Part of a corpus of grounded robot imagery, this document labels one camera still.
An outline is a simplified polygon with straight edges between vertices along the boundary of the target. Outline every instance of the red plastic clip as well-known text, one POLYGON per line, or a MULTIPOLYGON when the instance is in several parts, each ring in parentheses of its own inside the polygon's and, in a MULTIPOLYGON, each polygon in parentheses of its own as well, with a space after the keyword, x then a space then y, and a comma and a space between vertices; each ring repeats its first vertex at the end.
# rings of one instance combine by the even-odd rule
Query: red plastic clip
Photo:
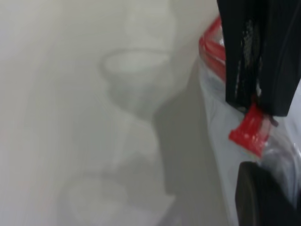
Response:
POLYGON ((269 116, 265 115, 256 104, 252 104, 239 127, 230 132, 229 139, 261 157, 270 129, 269 116))

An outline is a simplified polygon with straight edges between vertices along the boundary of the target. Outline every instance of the gray floor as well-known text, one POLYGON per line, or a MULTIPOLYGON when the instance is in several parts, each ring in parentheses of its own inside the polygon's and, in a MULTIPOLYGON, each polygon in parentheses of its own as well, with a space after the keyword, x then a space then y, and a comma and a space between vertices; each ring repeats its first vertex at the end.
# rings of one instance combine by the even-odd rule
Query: gray floor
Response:
POLYGON ((214 0, 1 8, 1 225, 227 225, 195 64, 214 0))

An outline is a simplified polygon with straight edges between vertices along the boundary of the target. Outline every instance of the red trim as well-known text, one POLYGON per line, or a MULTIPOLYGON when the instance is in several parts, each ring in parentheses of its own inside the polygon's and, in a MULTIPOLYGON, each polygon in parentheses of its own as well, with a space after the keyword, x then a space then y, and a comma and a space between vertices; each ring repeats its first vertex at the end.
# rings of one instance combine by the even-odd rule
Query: red trim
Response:
POLYGON ((222 20, 218 16, 199 40, 200 56, 207 66, 213 70, 223 81, 226 81, 226 66, 222 61, 226 60, 225 47, 210 38, 221 27, 222 20))

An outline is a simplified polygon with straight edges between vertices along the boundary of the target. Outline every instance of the white wall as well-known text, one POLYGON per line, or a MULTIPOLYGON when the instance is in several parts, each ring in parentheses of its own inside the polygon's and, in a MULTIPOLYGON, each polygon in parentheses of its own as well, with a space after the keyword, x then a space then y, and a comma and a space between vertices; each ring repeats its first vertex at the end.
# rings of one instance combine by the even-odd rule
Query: white wall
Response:
POLYGON ((200 108, 181 117, 191 127, 161 128, 216 15, 214 0, 3 0, 0 224, 226 223, 213 154, 199 139, 206 126, 193 127, 200 108), (194 152, 168 166, 171 149, 194 152))

